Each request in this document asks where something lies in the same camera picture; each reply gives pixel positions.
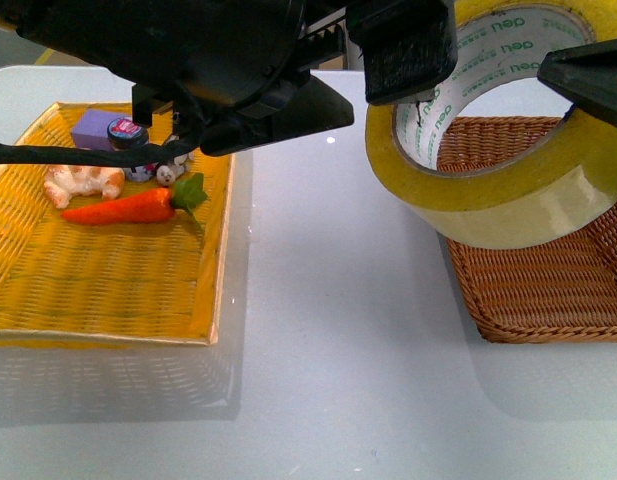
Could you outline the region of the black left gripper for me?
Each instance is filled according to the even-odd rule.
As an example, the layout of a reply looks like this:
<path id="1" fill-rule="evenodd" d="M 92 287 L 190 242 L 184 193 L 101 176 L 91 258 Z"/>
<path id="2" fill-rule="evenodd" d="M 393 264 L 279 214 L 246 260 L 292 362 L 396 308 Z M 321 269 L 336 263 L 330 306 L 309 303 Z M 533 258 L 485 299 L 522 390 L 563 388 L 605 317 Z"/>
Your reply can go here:
<path id="1" fill-rule="evenodd" d="M 305 1 L 21 1 L 15 28 L 153 90 L 224 155 L 353 123 L 311 74 L 343 36 L 305 36 L 309 15 Z"/>

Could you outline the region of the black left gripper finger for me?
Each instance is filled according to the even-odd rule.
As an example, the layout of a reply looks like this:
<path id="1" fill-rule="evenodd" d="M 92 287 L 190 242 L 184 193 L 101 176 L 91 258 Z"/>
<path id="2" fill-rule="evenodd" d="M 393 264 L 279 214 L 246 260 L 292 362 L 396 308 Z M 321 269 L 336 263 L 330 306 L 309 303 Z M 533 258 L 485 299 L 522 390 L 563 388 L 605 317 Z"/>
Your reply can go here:
<path id="1" fill-rule="evenodd" d="M 617 128 L 617 39 L 550 52 L 537 78 L 579 109 Z"/>
<path id="2" fill-rule="evenodd" d="M 457 65 L 452 1 L 354 1 L 346 29 L 361 50 L 371 105 L 430 101 Z"/>

